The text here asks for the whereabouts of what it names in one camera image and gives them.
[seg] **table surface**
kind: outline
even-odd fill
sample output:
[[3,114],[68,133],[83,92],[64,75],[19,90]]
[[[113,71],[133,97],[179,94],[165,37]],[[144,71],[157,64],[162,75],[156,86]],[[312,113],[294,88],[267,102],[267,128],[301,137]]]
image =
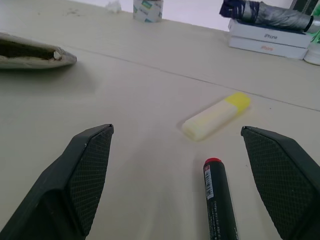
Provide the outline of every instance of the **table surface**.
[[[0,229],[74,135],[112,123],[88,240],[208,239],[209,157],[225,164],[240,239],[281,239],[240,131],[255,126],[294,138],[319,164],[319,67],[229,48],[222,31],[145,24],[64,0],[2,0],[0,30],[78,57],[68,68],[0,72]],[[252,98],[248,111],[205,141],[182,134],[184,120],[235,91]]]

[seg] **iphone box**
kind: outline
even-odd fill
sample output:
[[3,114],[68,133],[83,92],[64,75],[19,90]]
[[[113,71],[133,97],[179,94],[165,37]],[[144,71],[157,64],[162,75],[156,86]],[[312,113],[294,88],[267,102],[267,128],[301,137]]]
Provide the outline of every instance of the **iphone box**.
[[268,43],[282,44],[306,49],[312,36],[298,31],[279,30],[274,27],[256,26],[250,23],[240,23],[231,19],[228,25],[229,35],[253,39]]
[[283,56],[290,59],[304,59],[308,49],[296,46],[258,41],[249,38],[229,36],[229,47],[244,49],[264,54]]

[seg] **black marker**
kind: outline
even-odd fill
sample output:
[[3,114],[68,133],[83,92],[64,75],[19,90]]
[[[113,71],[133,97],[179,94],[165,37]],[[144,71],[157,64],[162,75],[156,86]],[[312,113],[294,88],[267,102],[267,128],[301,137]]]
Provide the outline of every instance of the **black marker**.
[[209,158],[203,172],[210,240],[239,240],[224,164]]

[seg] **gray pouch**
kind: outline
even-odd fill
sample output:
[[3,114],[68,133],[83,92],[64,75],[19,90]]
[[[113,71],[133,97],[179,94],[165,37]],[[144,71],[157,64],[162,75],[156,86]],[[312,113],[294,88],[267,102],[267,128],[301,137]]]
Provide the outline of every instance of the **gray pouch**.
[[76,56],[58,46],[0,32],[0,69],[51,69],[76,62]]

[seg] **yellow cap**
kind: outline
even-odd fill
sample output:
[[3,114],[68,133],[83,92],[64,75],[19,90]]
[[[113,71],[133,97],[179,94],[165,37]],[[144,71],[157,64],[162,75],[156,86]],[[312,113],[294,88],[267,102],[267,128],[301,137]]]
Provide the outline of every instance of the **yellow cap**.
[[235,105],[238,108],[238,113],[249,107],[251,99],[242,92],[236,92],[224,99],[226,102]]

